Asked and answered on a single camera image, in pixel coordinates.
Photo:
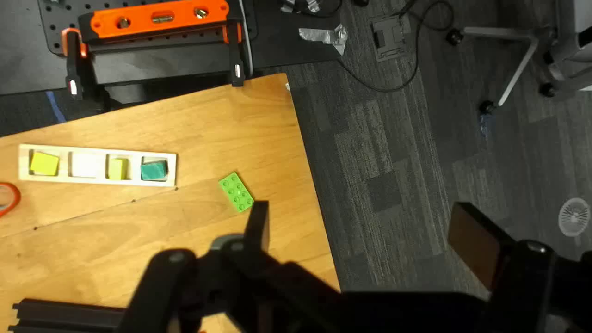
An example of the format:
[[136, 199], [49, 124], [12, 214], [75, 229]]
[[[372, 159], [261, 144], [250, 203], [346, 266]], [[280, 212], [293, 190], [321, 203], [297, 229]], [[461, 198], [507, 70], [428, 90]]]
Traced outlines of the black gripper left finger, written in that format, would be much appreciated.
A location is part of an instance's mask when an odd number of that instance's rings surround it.
[[271, 205], [267, 201], [256, 201], [252, 205], [248, 224], [245, 229], [247, 238], [258, 248], [267, 249], [269, 248], [269, 209]]

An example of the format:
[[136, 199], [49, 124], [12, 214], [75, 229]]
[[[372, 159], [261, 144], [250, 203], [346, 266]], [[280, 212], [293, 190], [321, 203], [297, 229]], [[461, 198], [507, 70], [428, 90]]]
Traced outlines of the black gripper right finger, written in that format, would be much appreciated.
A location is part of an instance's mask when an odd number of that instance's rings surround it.
[[454, 205], [448, 242], [489, 290], [496, 286], [506, 253], [517, 244], [509, 233], [469, 201]]

